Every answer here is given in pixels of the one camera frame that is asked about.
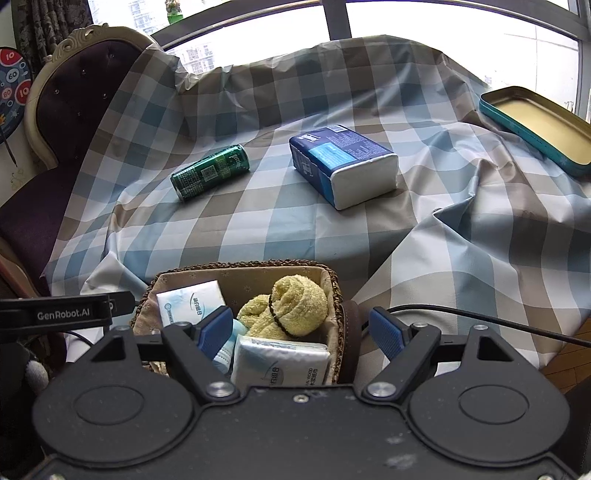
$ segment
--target wooden floor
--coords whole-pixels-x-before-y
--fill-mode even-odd
[[[583,324],[575,336],[591,340],[591,319]],[[542,370],[542,373],[562,393],[568,392],[577,383],[591,375],[591,348],[567,345]]]

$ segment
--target patterned curtain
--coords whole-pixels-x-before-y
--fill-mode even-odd
[[[92,24],[88,0],[12,0],[17,46],[34,74],[72,30]]]

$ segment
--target woven basket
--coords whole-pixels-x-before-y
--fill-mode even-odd
[[[285,275],[303,275],[323,288],[329,299],[329,315],[324,324],[304,341],[328,346],[330,363],[325,383],[350,383],[355,375],[361,342],[361,323],[356,304],[343,302],[336,273],[309,260],[269,260],[237,263],[210,263],[176,268],[156,275],[141,299],[131,321],[134,332],[149,335],[162,328],[156,293],[217,280],[234,316],[248,300],[269,294],[273,284]]]

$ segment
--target green can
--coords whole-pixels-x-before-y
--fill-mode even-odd
[[[244,148],[241,145],[231,145],[173,173],[170,181],[178,198],[184,201],[248,171],[249,168]]]

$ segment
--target purple upholstery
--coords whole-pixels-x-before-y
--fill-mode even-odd
[[[0,207],[0,236],[41,294],[49,295],[40,275],[82,160],[109,102],[140,53],[119,40],[94,44],[66,60],[41,92],[37,126],[59,165],[34,177]]]

